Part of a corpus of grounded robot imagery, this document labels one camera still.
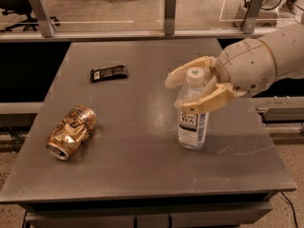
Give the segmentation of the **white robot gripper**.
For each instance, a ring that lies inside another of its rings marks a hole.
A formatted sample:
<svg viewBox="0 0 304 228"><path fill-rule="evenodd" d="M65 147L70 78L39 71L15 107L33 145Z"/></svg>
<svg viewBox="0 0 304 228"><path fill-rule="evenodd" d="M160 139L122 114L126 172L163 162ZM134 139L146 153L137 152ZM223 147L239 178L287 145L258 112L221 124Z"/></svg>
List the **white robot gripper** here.
<svg viewBox="0 0 304 228"><path fill-rule="evenodd" d="M197 99L178 100L174 107L184 114L211 112L226 106L236 98L258 93L268 89L276 79L276 63L272 52L258 39L244 39L227 46L216 59L203 56L171 71L165 87L172 89L186 83L187 71L193 67L205 71L206 81L215 74L219 83L209 95Z"/></svg>

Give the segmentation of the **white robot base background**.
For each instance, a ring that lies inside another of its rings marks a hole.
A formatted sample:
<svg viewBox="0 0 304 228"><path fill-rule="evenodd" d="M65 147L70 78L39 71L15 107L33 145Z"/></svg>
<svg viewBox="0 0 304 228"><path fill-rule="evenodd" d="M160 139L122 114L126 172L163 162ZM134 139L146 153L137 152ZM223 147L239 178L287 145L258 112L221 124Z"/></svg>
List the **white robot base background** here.
<svg viewBox="0 0 304 228"><path fill-rule="evenodd" d="M274 27L279 17L278 6L281 0L263 0L259 14L257 16L256 25L258 27ZM249 8L250 0L244 0L237 10L235 17L235 26L240 27L244 20L247 9Z"/></svg>

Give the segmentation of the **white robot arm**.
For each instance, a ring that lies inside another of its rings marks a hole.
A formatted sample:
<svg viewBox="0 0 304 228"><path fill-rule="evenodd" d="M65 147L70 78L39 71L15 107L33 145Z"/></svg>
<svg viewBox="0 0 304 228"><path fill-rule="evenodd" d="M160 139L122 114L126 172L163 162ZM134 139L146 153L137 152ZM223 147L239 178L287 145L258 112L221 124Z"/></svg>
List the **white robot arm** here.
<svg viewBox="0 0 304 228"><path fill-rule="evenodd" d="M173 71L165 86L186 83L187 70L206 72L205 89L188 100L177 100L175 108L185 114L217 110L239 97L252 97L273 83L304 78L304 26L289 25L257 39L246 38L226 47L218 57L199 57Z"/></svg>

